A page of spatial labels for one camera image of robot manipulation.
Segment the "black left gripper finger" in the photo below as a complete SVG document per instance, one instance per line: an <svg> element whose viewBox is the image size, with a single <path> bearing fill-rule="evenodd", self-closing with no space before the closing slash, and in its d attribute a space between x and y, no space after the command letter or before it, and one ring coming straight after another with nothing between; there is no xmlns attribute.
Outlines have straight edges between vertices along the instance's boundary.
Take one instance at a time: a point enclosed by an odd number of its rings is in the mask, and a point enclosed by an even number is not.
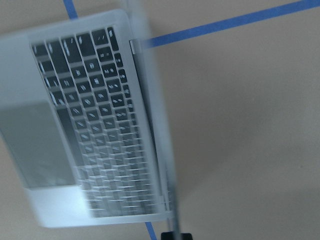
<svg viewBox="0 0 320 240"><path fill-rule="evenodd" d="M174 232L162 232L160 235L161 240L177 240L177 234ZM181 233L179 240L192 240L192 234L191 233Z"/></svg>

